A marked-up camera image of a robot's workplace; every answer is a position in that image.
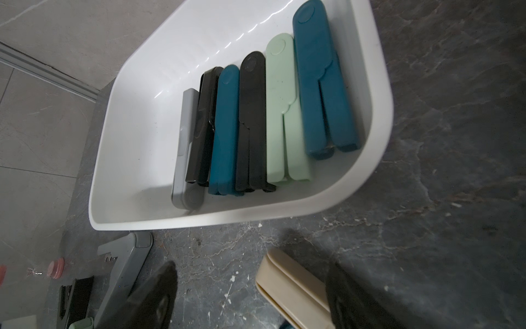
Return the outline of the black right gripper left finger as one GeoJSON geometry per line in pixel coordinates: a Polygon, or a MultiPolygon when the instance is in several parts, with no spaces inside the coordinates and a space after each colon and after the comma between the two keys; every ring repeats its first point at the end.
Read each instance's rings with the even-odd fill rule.
{"type": "Polygon", "coordinates": [[[170,260],[146,280],[97,328],[168,328],[178,291],[178,273],[170,260]]]}

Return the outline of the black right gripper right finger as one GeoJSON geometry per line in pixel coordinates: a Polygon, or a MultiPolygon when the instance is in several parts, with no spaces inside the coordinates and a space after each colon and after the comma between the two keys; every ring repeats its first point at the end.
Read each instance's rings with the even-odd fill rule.
{"type": "Polygon", "coordinates": [[[371,294],[338,263],[330,265],[325,281],[331,321],[336,328],[403,328],[371,294]]]}

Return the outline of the dark teal pliers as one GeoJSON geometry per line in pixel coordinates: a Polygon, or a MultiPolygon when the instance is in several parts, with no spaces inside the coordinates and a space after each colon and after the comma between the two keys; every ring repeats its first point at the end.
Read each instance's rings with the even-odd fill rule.
{"type": "Polygon", "coordinates": [[[305,151],[316,160],[360,149],[338,54],[322,1],[307,1],[293,17],[305,151]]]}

